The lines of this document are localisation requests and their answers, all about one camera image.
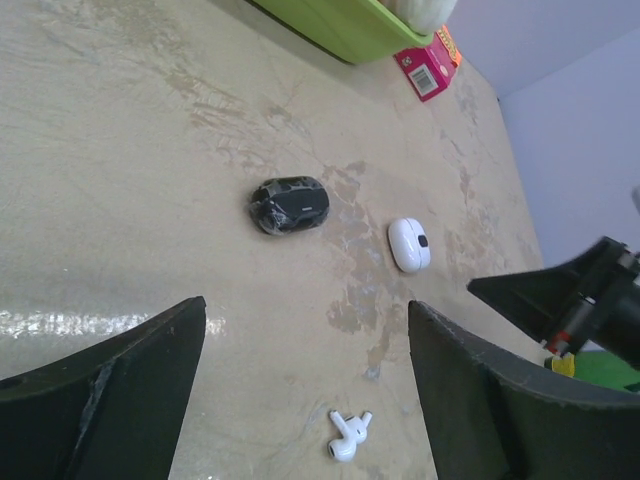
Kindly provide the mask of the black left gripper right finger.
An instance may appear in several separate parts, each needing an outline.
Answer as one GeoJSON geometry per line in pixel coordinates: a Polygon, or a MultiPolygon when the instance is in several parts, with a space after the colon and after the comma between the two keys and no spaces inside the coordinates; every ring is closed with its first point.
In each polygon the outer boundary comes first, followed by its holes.
{"type": "Polygon", "coordinates": [[[638,395],[556,374],[421,301],[408,336],[438,478],[638,478],[638,395]]]}

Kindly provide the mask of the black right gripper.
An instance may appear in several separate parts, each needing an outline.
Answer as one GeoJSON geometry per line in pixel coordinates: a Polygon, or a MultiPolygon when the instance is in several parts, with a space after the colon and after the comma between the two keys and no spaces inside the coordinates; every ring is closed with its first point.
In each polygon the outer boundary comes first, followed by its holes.
{"type": "Polygon", "coordinates": [[[471,280],[467,290],[551,353],[591,341],[639,368],[639,255],[602,237],[547,269],[471,280]]]}

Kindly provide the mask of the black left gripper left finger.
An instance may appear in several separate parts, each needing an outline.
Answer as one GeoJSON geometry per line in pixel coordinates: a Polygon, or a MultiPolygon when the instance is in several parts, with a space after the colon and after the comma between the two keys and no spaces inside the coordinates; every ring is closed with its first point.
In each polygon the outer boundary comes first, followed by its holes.
{"type": "Polygon", "coordinates": [[[204,298],[188,298],[2,380],[2,478],[168,478],[205,330],[204,298]]]}

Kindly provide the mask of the white earbud charging case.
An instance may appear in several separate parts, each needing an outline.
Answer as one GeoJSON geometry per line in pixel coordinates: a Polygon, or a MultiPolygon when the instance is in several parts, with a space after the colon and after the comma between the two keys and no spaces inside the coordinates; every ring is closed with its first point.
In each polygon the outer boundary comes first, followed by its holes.
{"type": "Polygon", "coordinates": [[[401,271],[414,274],[430,265],[429,240],[418,220],[404,217],[392,221],[387,236],[392,256],[401,271]]]}

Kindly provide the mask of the white earbud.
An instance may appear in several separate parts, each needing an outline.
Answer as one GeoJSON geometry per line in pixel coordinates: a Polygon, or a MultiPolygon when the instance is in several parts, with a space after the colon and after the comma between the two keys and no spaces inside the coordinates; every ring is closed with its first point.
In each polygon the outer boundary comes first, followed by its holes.
{"type": "Polygon", "coordinates": [[[337,462],[347,463],[353,460],[356,449],[356,430],[349,420],[336,410],[329,412],[329,419],[338,430],[340,437],[331,440],[328,445],[328,453],[337,462]]]}
{"type": "Polygon", "coordinates": [[[364,411],[360,416],[350,417],[346,423],[353,431],[354,441],[357,445],[362,444],[368,436],[368,427],[373,418],[370,411],[364,411]]]}

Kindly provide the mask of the black earbud charging case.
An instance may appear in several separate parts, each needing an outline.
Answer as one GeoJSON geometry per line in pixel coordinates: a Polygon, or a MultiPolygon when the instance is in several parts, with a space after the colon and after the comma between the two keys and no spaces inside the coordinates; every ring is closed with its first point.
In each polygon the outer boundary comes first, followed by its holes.
{"type": "Polygon", "coordinates": [[[325,187],[313,177],[272,178],[253,191],[248,211],[264,233],[286,235],[322,225],[330,200],[325,187]]]}

